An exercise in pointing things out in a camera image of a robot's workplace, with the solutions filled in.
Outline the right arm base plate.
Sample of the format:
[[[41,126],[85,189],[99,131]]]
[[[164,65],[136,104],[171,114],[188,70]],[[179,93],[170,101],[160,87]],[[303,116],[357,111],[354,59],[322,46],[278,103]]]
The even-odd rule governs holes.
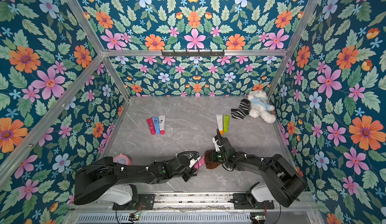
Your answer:
[[[234,193],[228,201],[234,205],[236,210],[273,210],[272,201],[258,202],[252,195],[246,193]]]

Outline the white tube orange cap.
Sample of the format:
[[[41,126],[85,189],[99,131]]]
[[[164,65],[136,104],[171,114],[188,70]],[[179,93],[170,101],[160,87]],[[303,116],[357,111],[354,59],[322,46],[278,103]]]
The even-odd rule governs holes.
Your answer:
[[[223,115],[216,115],[217,127],[221,135],[224,134],[223,130]]]

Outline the white tube red cap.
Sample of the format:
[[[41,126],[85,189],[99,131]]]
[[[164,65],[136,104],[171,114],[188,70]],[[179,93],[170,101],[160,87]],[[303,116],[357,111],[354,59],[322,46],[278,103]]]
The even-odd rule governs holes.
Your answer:
[[[160,134],[164,135],[165,134],[165,115],[159,116],[159,130]]]

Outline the striped black white sock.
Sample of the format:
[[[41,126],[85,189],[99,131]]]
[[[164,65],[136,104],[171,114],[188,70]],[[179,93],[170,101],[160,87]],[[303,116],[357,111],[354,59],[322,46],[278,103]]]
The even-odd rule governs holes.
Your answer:
[[[243,120],[249,115],[251,102],[248,99],[242,99],[238,108],[231,109],[231,117],[238,120]]]

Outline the brown cloth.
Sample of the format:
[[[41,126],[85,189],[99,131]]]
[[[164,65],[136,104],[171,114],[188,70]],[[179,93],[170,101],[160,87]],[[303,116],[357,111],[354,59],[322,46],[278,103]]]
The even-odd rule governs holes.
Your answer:
[[[204,155],[204,162],[207,169],[216,169],[222,165],[223,154],[216,150],[208,150]]]

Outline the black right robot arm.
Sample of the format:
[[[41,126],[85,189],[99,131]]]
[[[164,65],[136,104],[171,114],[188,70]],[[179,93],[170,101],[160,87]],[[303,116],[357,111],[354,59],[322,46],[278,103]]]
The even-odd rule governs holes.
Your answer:
[[[213,138],[214,150],[205,152],[204,161],[208,169],[222,166],[229,172],[247,171],[262,177],[263,183],[254,184],[247,192],[247,203],[254,208],[265,201],[277,201],[288,208],[299,200],[307,184],[297,170],[281,155],[259,157],[236,151],[229,140],[222,136]]]

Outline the white teddy bear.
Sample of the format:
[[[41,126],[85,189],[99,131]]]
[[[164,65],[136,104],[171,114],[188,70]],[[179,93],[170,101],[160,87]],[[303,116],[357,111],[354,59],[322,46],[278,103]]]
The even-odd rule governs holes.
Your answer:
[[[252,118],[261,117],[269,124],[276,121],[276,116],[271,113],[274,111],[274,106],[268,102],[267,93],[265,91],[252,91],[248,95],[247,99],[250,101],[249,116]]]

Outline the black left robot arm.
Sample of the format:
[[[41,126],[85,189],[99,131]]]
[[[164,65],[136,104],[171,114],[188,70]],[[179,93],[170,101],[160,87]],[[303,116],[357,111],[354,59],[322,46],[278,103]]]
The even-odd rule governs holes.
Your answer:
[[[75,174],[75,192],[73,203],[77,206],[90,204],[103,195],[107,201],[125,205],[131,201],[118,202],[115,197],[133,195],[134,191],[119,189],[119,185],[133,188],[135,183],[163,184],[173,178],[181,177],[187,182],[197,175],[194,166],[200,160],[197,151],[186,151],[177,154],[167,161],[154,161],[147,166],[125,165],[104,157],[78,170]]]

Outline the pink round object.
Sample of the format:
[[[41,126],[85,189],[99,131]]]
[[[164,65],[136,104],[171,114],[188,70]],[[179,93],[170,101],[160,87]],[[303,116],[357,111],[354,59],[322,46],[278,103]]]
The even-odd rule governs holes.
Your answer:
[[[122,164],[122,165],[132,165],[131,159],[128,156],[123,155],[123,154],[120,154],[120,155],[114,157],[113,158],[113,162],[114,163],[119,163],[119,164]]]

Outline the red Curaprox toothpaste tube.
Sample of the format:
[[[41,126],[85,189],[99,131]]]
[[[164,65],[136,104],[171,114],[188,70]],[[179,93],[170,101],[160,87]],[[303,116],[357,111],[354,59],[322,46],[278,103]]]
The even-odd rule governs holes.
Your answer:
[[[151,134],[155,135],[156,134],[156,130],[155,130],[153,119],[149,118],[146,121],[147,121],[147,124],[148,124],[148,127],[149,127],[149,130],[150,130]]]

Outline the blue toothpaste tube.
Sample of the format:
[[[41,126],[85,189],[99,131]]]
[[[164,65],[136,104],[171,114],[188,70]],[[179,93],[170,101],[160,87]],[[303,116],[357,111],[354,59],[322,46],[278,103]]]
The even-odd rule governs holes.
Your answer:
[[[160,134],[159,117],[153,117],[152,121],[155,129],[155,133]]]

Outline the black hook rail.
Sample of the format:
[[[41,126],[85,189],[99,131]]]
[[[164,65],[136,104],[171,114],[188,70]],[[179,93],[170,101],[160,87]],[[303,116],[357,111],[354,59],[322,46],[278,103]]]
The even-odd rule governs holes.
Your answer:
[[[163,57],[223,57],[223,50],[161,50]]]

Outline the pink Curaprox toothpaste tube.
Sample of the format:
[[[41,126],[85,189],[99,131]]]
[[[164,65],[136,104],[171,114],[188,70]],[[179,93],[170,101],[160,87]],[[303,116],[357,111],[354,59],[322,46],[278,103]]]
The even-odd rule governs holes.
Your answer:
[[[205,164],[205,158],[200,158],[197,163],[194,165],[195,170],[199,170]]]

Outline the green Curaprox toothpaste tube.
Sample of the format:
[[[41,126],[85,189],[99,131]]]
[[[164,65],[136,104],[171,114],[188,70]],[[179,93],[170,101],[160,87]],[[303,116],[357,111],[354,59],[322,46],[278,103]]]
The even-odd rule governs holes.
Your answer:
[[[229,122],[230,122],[230,116],[229,115],[223,115],[223,132],[224,133],[228,133]]]

